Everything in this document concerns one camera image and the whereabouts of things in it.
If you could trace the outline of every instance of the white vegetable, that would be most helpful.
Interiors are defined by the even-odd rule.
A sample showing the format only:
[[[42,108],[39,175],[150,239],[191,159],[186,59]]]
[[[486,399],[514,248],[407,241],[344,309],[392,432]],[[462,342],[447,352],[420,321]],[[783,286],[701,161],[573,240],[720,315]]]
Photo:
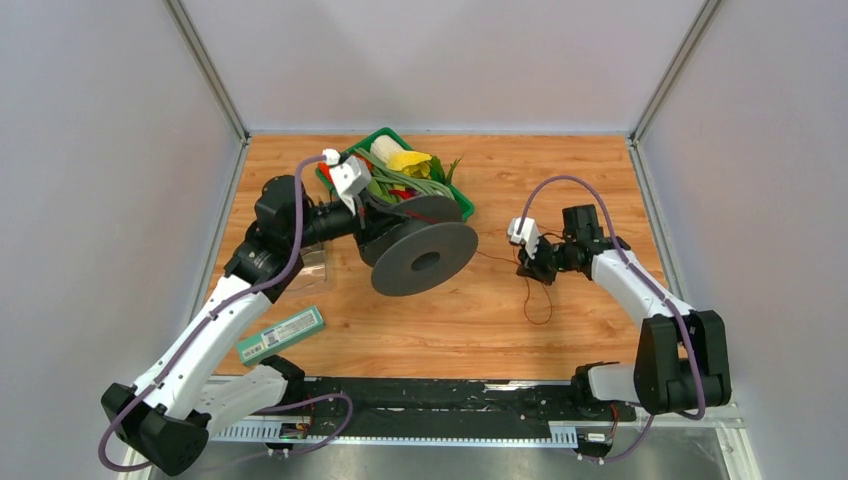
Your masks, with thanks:
[[[403,151],[403,147],[388,135],[380,135],[371,143],[371,155],[377,157],[377,160],[383,162],[383,165],[389,163],[389,158],[392,155]]]

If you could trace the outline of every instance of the spool hole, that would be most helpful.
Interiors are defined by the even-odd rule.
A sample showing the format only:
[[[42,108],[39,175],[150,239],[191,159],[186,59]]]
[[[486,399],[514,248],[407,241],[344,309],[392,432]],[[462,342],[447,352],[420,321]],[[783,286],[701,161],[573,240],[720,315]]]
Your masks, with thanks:
[[[425,253],[424,255],[421,255],[420,257],[413,260],[412,270],[415,272],[426,270],[432,267],[433,265],[437,264],[441,257],[442,256],[439,254],[439,252]]]

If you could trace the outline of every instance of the yellow pepper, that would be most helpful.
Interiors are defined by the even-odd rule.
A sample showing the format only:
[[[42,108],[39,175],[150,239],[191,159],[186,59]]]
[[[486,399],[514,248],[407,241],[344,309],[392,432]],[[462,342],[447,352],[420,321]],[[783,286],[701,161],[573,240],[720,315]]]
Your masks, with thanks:
[[[391,154],[386,166],[413,178],[430,178],[429,162],[432,158],[433,156],[427,153],[404,150]]]

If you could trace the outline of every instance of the barcode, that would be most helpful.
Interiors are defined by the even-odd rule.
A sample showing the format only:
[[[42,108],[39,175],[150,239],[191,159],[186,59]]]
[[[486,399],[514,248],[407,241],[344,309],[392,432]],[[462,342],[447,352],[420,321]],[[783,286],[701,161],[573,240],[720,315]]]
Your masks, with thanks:
[[[262,334],[262,336],[265,337],[265,345],[267,345],[268,348],[273,347],[280,341],[280,339],[277,337],[277,333],[274,330],[265,332]]]
[[[244,350],[243,352],[241,352],[241,354],[244,358],[250,358],[250,357],[258,354],[261,351],[262,351],[262,343],[260,342],[260,343],[257,343],[256,345],[248,348],[247,350]]]

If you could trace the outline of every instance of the gray wall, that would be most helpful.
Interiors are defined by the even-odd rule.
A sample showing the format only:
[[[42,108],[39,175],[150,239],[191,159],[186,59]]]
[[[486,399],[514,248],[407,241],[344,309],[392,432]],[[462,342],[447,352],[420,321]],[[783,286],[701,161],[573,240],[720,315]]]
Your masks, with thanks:
[[[848,469],[848,3],[725,2],[645,142],[765,478]]]
[[[702,0],[186,0],[252,130],[626,131]]]
[[[237,142],[162,2],[1,3],[0,478],[114,478],[100,395],[187,322]]]

